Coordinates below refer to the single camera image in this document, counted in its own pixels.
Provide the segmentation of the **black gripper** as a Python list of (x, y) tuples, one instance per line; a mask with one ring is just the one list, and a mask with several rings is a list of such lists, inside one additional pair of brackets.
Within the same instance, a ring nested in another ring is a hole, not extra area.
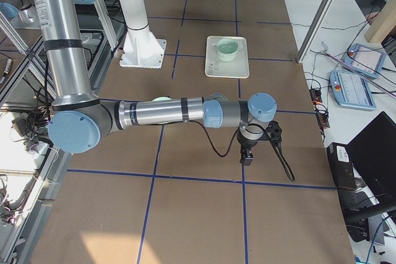
[(282, 152), (282, 129), (276, 121), (270, 121), (266, 128), (252, 122), (245, 129), (238, 130), (237, 140), (241, 146), (239, 162), (242, 166), (251, 165), (254, 159), (251, 150), (258, 142), (268, 141), (277, 156)]

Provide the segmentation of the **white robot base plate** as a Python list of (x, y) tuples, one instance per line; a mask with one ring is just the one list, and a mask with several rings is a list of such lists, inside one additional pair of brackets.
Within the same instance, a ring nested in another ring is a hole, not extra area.
[(163, 64), (166, 44), (164, 39), (151, 39), (148, 44), (141, 46), (138, 41), (133, 43), (127, 36), (119, 65), (121, 67), (160, 69)]

